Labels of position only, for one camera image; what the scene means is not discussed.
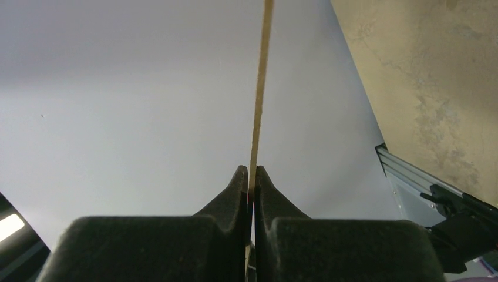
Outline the brown frame backing board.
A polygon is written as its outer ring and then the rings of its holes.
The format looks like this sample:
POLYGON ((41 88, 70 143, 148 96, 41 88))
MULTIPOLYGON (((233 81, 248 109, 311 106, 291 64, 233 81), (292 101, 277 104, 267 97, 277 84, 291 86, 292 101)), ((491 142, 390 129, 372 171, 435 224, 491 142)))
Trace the brown frame backing board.
POLYGON ((260 50, 258 56, 257 85, 255 89, 253 131, 251 135, 251 154, 247 189, 247 214, 248 214, 248 237, 245 247, 245 272, 249 272, 249 262, 252 250, 251 228, 253 218, 253 207, 255 198, 255 182, 257 172, 258 148, 260 142, 261 118, 263 114, 263 101, 265 83, 267 77, 268 54, 272 28, 274 1, 265 0, 263 9, 263 20, 261 24, 260 50))

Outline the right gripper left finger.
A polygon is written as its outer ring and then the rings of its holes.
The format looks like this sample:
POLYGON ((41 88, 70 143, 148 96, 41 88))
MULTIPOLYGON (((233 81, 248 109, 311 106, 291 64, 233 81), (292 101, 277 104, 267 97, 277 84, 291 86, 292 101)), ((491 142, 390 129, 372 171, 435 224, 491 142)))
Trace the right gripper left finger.
POLYGON ((248 172, 192 216, 75 220, 39 281, 244 281, 248 172))

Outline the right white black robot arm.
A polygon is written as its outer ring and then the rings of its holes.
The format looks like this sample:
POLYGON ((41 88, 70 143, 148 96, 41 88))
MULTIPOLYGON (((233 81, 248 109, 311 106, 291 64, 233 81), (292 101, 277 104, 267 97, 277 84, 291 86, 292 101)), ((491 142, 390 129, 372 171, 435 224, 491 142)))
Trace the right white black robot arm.
POLYGON ((191 216, 88 216, 54 250, 34 229, 1 241, 2 281, 444 281, 426 229, 398 220, 312 219, 257 169, 191 216))

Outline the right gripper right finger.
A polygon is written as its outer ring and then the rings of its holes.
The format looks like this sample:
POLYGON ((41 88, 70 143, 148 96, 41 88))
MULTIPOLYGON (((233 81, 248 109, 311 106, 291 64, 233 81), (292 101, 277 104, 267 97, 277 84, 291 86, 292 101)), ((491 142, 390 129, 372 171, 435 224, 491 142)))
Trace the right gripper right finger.
POLYGON ((426 229, 407 220, 312 219, 255 177, 258 281, 444 281, 426 229))

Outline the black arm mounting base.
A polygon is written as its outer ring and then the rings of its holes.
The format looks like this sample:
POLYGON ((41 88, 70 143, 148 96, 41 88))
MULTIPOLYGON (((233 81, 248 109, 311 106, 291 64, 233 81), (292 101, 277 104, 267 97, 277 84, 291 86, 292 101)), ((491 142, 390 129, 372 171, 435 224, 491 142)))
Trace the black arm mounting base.
POLYGON ((465 264, 497 251, 497 209, 467 193, 433 184, 420 197, 432 202, 444 221, 427 227, 444 272, 460 274, 465 264))

